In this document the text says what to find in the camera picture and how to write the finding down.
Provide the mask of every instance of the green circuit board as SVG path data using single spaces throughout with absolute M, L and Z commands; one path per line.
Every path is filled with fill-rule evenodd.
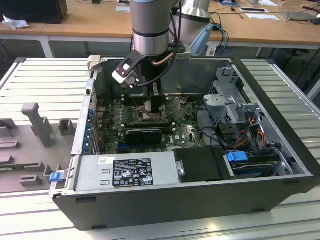
M 107 106 L 106 121 L 100 129 L 104 143 L 101 153 L 170 152 L 175 148 L 204 147 L 205 143 L 195 126 L 198 105 L 196 102 L 183 102 L 184 104 L 181 102 L 181 96 L 170 97 L 169 101 L 163 105 L 161 113 L 150 114 L 144 112 L 143 105 L 128 106 L 120 99 L 114 99 Z M 152 126 L 159 123 L 164 126 Z M 161 142 L 154 145 L 128 145 L 124 138 L 126 131 L 131 130 L 131 126 L 139 124 L 141 124 L 141 129 L 162 130 Z

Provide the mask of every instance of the black computer case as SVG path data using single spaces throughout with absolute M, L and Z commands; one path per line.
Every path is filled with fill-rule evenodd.
M 66 0 L 2 0 L 0 13 L 14 20 L 60 24 L 67 15 Z

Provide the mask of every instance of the aluminum profile table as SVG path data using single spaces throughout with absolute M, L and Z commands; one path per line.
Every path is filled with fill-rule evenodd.
M 27 59 L 28 61 L 30 61 L 29 64 L 37 64 L 38 66 L 48 64 L 36 63 L 37 59 Z M 53 63 L 54 60 L 49 59 L 49 61 L 53 65 L 55 64 Z M 245 60 L 244 63 L 303 142 L 319 159 L 317 154 L 320 148 L 319 138 L 317 137 L 319 131 L 317 128 L 319 126 L 318 109 L 276 65 L 262 60 Z M 15 66 L 12 67 L 14 68 L 13 72 L 19 72 L 17 65 L 20 68 L 23 66 L 23 64 L 15 63 Z M 77 77 L 86 77 L 85 70 L 79 72 L 82 72 L 81 76 Z M 8 83 L 10 83 L 10 78 L 14 78 L 12 77 L 14 76 L 13 73 L 9 75 L 4 78 Z M 35 79 L 44 84 L 45 82 L 38 77 Z M 66 76 L 60 75 L 57 79 L 64 83 L 63 77 Z M 254 98 L 252 95 L 250 96 L 250 91 L 248 89 L 245 89 L 245 91 L 254 102 Z M 4 99 L 8 97 L 19 99 L 21 97 L 7 95 L 10 92 L 9 88 L 6 88 L 5 92 Z M 74 228 L 72 222 L 49 198 L 47 190 L 8 193 L 0 194 L 0 223 L 0 237 L 3 240 L 44 238 L 81 240 L 314 240 L 320 239 L 320 187 L 316 187 L 308 193 L 293 195 L 270 212 L 86 232 Z
M 243 60 L 268 97 L 320 163 L 320 111 L 280 70 L 265 60 Z M 255 103 L 247 87 L 244 91 Z
M 90 73 L 87 58 L 27 58 L 15 62 L 0 81 L 0 115 L 29 125 L 24 103 L 38 103 L 39 114 L 51 124 L 78 122 Z

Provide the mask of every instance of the power supply label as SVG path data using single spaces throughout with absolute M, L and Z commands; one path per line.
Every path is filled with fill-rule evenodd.
M 115 160 L 113 181 L 115 188 L 148 186 L 154 184 L 151 159 Z

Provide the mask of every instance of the motherboard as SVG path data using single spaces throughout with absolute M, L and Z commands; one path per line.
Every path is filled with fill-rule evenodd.
M 195 125 L 196 101 L 169 96 L 159 112 L 149 101 L 129 97 L 112 99 L 98 110 L 100 152 L 129 154 L 170 152 L 177 148 L 204 147 Z

